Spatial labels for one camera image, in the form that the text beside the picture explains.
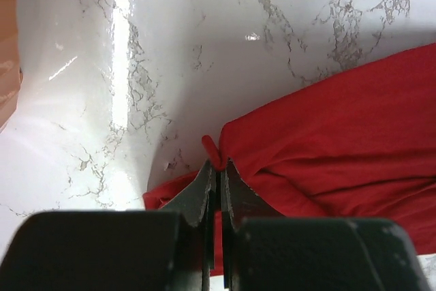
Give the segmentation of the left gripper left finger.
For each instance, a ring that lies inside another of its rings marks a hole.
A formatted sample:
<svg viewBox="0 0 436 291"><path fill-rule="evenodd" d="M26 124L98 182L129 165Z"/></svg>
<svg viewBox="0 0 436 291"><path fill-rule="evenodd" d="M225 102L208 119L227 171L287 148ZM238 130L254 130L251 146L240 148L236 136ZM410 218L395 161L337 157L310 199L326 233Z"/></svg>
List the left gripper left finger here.
<svg viewBox="0 0 436 291"><path fill-rule="evenodd" d="M1 263L1 289L208 290L215 178L206 162L157 210L30 216Z"/></svg>

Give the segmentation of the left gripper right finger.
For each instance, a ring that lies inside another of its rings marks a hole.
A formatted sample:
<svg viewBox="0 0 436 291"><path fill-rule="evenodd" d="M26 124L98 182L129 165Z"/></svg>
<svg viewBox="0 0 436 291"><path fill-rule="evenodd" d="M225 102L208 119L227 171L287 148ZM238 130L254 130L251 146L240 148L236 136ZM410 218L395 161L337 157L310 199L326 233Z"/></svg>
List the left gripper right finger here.
<svg viewBox="0 0 436 291"><path fill-rule="evenodd" d="M428 290L411 239L379 218L289 218L240 176L221 175L223 283L229 290Z"/></svg>

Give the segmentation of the dark red t shirt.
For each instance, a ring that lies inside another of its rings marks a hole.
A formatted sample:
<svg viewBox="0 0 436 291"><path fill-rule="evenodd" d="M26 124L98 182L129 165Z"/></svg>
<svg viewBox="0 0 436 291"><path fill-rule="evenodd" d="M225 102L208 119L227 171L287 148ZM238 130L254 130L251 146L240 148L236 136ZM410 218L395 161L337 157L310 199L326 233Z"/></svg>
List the dark red t shirt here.
<svg viewBox="0 0 436 291"><path fill-rule="evenodd" d="M435 45L342 72L202 144L288 217L383 217L435 252Z"/></svg>

